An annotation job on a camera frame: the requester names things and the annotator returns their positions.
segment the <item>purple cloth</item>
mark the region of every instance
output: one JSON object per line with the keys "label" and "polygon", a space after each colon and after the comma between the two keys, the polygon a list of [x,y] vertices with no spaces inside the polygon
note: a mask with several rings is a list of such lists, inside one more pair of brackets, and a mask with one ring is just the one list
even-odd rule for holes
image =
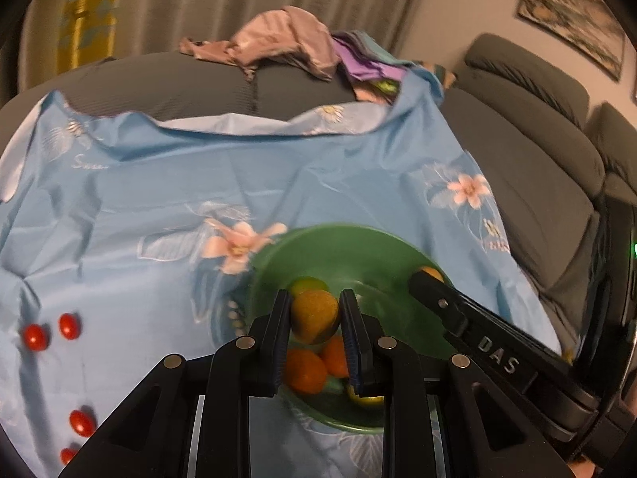
{"label": "purple cloth", "polygon": [[371,81],[374,79],[392,79],[394,81],[402,81],[407,70],[398,66],[387,65],[378,61],[364,58],[352,47],[333,37],[334,50],[339,54],[347,73],[350,77],[358,81]]}

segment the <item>blue floral fabric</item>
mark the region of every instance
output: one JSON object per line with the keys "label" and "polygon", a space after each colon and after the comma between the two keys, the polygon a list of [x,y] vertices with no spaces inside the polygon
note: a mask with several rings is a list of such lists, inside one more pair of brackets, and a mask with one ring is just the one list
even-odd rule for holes
{"label": "blue floral fabric", "polygon": [[[100,423],[166,354],[199,357],[243,334],[232,293],[251,256],[295,228],[346,221],[402,237],[558,350],[441,98],[421,69],[391,108],[290,122],[95,118],[46,97],[0,161],[0,422],[36,476],[57,476],[60,450],[82,443],[71,410]],[[57,333],[65,312],[81,318],[75,341]],[[43,352],[21,342],[31,322],[50,329]],[[255,478],[379,476],[379,436],[326,435],[279,399],[253,406]]]}

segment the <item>pink garment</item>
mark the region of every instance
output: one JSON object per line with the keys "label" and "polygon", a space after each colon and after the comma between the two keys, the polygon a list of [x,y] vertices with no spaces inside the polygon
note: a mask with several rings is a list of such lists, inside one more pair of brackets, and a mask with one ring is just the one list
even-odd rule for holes
{"label": "pink garment", "polygon": [[313,14],[298,7],[283,7],[258,14],[230,41],[180,41],[179,51],[196,59],[238,66],[248,81],[261,59],[272,59],[307,70],[329,81],[340,58],[329,30]]}

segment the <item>metal screw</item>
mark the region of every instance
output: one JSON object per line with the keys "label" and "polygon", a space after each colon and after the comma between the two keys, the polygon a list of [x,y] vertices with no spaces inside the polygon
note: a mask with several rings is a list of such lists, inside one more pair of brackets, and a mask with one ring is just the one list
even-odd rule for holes
{"label": "metal screw", "polygon": [[467,368],[471,364],[471,360],[464,354],[455,354],[451,358],[451,362],[458,368]]}
{"label": "metal screw", "polygon": [[177,356],[177,354],[171,354],[170,356],[166,356],[164,358],[164,366],[166,368],[177,368],[182,363],[182,357]]}
{"label": "metal screw", "polygon": [[254,338],[251,338],[249,336],[242,336],[241,338],[237,338],[237,341],[235,342],[236,346],[239,349],[251,349],[252,347],[254,347],[255,343],[256,341],[254,341]]}
{"label": "metal screw", "polygon": [[381,349],[395,349],[396,345],[398,345],[398,342],[391,336],[383,336],[382,338],[378,338],[377,343]]}

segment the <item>red tomato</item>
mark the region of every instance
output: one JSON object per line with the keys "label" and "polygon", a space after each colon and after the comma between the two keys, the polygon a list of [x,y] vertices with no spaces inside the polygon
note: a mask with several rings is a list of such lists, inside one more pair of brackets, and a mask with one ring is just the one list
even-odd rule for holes
{"label": "red tomato", "polygon": [[49,339],[44,329],[37,324],[28,325],[22,332],[24,344],[32,351],[43,351],[49,346]]}
{"label": "red tomato", "polygon": [[69,415],[71,428],[81,437],[90,437],[95,433],[95,421],[83,411],[73,410]]}
{"label": "red tomato", "polygon": [[60,332],[67,340],[76,340],[80,337],[80,324],[78,319],[69,313],[64,313],[58,321]]}
{"label": "red tomato", "polygon": [[62,451],[60,451],[60,460],[64,465],[68,465],[68,463],[72,460],[72,458],[78,454],[77,449],[71,449],[70,447],[65,447]]}

